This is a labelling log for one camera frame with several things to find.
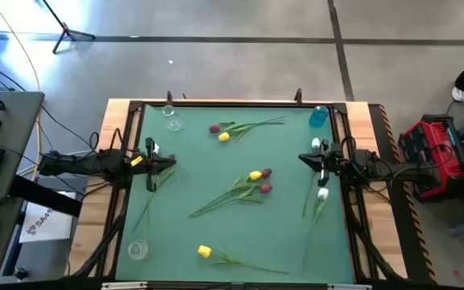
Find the black hazard-striped platform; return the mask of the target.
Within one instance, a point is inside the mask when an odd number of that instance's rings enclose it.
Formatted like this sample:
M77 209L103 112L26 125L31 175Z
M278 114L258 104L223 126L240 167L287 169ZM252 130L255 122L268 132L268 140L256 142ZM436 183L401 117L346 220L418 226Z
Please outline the black hazard-striped platform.
M386 109L380 104L369 104L368 109L379 156L389 164L399 163L400 154ZM424 241L410 188L404 182L394 181L389 197L407 277L413 282L436 285L437 277Z

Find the blue glass vase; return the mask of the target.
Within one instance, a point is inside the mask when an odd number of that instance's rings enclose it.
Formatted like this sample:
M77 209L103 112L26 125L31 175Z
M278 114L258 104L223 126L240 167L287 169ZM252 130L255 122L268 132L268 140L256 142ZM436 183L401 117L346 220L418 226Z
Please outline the blue glass vase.
M329 110L326 106L316 106L309 117L309 125L312 128L322 127L329 117Z

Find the black table frame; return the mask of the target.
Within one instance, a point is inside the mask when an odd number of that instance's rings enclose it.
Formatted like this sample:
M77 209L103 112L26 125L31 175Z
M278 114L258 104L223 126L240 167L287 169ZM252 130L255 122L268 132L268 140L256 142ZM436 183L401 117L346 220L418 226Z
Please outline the black table frame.
M110 143L113 129L122 131L123 142L129 146L139 145L140 131L142 130L144 106L164 106L164 99L120 99L111 98L108 101L103 123L101 125L101 145ZM291 100L246 100L246 99L176 99L173 101L176 108L182 106L198 107L314 107L332 106L336 115L334 121L338 125L338 136L352 135L357 140L359 147L366 147L378 153L378 138L375 137L376 129L372 124L373 117L369 106L365 101L303 101L299 104ZM384 201L388 197L387 190L382 189L382 184L376 185L380 193L372 193L363 190L362 193L349 191L349 201L353 202L352 209L357 218L366 215L367 234L374 239L374 244L380 246L381 253L389 266L404 278L408 277L404 263L404 254L398 239L396 220L393 216L391 205Z

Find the white printed paper sign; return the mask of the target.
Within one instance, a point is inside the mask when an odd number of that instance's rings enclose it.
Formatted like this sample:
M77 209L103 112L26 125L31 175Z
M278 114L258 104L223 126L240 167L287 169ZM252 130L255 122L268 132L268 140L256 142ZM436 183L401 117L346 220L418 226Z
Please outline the white printed paper sign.
M27 203L19 242L41 242L70 238L73 216L46 206Z

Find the red and black tool case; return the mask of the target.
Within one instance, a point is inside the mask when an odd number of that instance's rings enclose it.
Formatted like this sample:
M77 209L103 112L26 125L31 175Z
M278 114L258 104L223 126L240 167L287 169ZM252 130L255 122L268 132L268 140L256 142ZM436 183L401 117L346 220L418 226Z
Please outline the red and black tool case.
M427 181L414 181L412 194L418 201L442 201L464 196L464 145L445 114L425 114L400 135L400 153L407 164L430 172Z

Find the tall clear glass vase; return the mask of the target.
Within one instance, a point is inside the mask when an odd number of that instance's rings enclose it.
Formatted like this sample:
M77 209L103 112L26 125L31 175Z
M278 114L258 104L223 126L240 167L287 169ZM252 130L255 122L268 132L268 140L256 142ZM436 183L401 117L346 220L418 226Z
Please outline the tall clear glass vase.
M162 108L162 112L169 131L179 131L182 128L183 122L174 106L165 105Z

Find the yellow artificial tulip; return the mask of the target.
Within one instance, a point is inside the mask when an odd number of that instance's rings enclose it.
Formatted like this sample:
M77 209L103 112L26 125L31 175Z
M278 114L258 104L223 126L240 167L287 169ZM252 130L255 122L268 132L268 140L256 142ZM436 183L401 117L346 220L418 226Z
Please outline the yellow artificial tulip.
M222 122L219 123L217 139L220 142L230 141L231 139L239 140L254 128L267 125L284 125L284 117L274 118L263 122Z
M247 267L250 269L255 269L255 270L260 270L260 271L279 273L279 274L284 274L284 275L288 274L286 271L279 271L275 269L259 267L251 263L244 262L241 259L234 257L232 254L228 253L222 248L219 251L214 251L210 246L200 245L197 248L197 253L203 259L212 260L212 264L216 266L231 265L231 266Z
M240 176L224 193L214 198L212 201L189 214L190 218L195 218L212 208L219 207L228 201L236 200L238 197L247 197L255 189L260 187L259 180L262 178L261 171L253 171L247 177Z

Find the grey desk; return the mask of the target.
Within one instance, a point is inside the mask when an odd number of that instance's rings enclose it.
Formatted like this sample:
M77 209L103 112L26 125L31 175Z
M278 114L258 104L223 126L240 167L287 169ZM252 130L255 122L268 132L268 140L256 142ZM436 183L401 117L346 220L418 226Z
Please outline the grey desk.
M0 91L6 106L0 111L0 147L5 150L0 167L0 269L23 205L23 199L9 197L8 192L43 100L41 92Z

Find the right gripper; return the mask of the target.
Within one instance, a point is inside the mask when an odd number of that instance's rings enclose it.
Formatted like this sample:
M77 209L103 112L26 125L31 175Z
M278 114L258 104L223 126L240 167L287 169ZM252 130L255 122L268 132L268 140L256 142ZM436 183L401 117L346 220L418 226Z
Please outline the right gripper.
M328 139L321 141L319 152L322 154L321 169L319 153L300 154L298 158L308 165L314 172L319 172L318 185L325 187L329 181L329 174L340 172L340 166L343 159L343 152L340 143L331 143Z

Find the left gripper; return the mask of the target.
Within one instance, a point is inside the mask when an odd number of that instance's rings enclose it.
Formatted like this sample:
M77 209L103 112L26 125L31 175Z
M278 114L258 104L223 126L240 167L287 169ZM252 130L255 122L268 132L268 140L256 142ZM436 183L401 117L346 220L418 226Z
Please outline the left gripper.
M130 169L132 175L141 175L146 174L146 188L149 192L156 191L156 183L154 181L153 176L156 175L155 172L155 162L154 156L156 153L155 150L155 142L152 138L145 139L146 145L146 152L136 151L133 153L130 162ZM169 169L175 165L175 163L168 163L168 162L175 162L176 156L175 155L168 155L168 156L160 156L159 161L163 162L163 164L159 165L159 170L164 171Z

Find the black tripod stand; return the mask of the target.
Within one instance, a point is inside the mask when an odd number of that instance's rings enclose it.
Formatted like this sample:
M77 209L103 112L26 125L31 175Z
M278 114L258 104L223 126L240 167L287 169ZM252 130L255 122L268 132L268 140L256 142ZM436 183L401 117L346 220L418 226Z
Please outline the black tripod stand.
M70 39L72 41L77 41L77 37L80 37L82 39L87 39L89 41L94 41L96 39L96 36L93 34L70 29L65 22L60 20L60 18L57 16L56 12L51 8L47 0L41 0L41 2L47 7L48 11L51 13L53 18L56 20L56 22L60 25L62 29L60 36L58 40L56 41L55 46L52 49L52 53L54 55L57 54L58 48L64 40Z

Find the short clear glass vase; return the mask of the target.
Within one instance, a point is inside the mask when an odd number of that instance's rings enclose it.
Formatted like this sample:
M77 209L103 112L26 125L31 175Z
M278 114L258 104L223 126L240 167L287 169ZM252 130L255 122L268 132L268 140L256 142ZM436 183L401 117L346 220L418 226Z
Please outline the short clear glass vase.
M129 257L133 260L142 260L147 257L149 254L150 247L146 240L136 239L127 247L127 253Z

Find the black flat bar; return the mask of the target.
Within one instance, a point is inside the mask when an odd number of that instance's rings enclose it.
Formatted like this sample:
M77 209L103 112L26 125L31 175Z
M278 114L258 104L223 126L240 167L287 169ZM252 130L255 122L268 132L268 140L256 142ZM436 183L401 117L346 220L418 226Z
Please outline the black flat bar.
M22 176L14 177L9 195L11 197L20 197L31 203L42 205L75 218L80 216L82 204L76 198L71 198L55 190L45 188Z

